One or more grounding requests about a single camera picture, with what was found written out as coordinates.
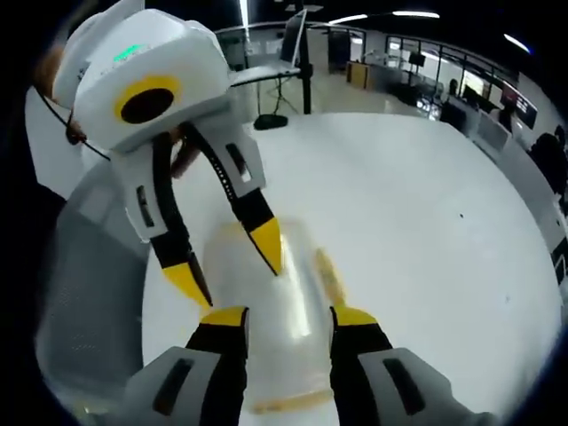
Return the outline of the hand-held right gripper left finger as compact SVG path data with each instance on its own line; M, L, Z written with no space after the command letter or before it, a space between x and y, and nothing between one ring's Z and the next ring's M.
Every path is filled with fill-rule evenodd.
M247 386L247 316L233 306L202 318L184 347L171 347L129 380L127 425L237 425Z

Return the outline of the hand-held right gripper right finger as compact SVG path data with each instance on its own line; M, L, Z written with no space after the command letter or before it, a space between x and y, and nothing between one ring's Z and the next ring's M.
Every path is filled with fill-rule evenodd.
M453 395L450 381L405 348L376 319L346 305L330 308L330 383L341 425L492 425Z

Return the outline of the person's left hand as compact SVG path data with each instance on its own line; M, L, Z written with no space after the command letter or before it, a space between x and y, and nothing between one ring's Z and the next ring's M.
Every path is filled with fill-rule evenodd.
M63 51L63 44L53 44L39 59L33 73L33 82L38 93L59 106L60 102L52 94L52 87L63 58ZM193 143L187 140L179 127L170 130L169 135L171 144L179 146L171 161L170 175L173 178L181 178L199 156L200 151Z

